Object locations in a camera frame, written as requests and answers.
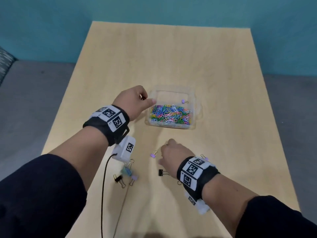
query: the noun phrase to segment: gray floor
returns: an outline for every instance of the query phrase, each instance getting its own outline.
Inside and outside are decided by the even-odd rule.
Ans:
[[[13,64],[0,87],[0,180],[41,154],[73,69]],[[264,79],[302,213],[317,224],[317,78]]]

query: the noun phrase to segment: black wristband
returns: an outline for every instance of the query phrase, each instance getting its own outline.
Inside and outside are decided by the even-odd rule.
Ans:
[[[112,146],[115,143],[119,144],[130,131],[128,128],[129,121],[130,118],[123,109],[115,105],[109,105],[94,112],[89,120],[84,123],[83,128],[86,126],[97,128],[105,135],[109,146]]]
[[[190,156],[180,164],[176,176],[190,196],[198,200],[202,199],[204,185],[219,173],[210,162]]]

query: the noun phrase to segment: teal wall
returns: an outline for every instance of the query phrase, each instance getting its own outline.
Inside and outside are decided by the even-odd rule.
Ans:
[[[317,0],[0,0],[0,46],[76,62],[92,20],[250,27],[262,71],[317,75]]]

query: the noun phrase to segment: person's left hand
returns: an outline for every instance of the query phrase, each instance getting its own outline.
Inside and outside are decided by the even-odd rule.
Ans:
[[[148,99],[144,87],[138,85],[119,93],[112,104],[122,108],[128,114],[130,121],[133,121],[141,112],[156,104],[156,100]]]

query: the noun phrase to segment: wooden table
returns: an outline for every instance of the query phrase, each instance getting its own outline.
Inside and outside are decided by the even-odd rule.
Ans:
[[[219,171],[261,195],[299,210],[250,29],[93,22],[43,153],[81,129],[90,114],[120,91],[141,84],[195,90],[203,116],[194,130],[152,127],[144,116],[129,124],[135,137],[132,187],[113,181],[104,198],[104,237],[229,237],[214,213],[200,216],[176,180],[158,176],[149,157],[168,139],[204,154]],[[107,158],[113,147],[105,154]],[[103,160],[87,205],[68,237],[100,237]]]

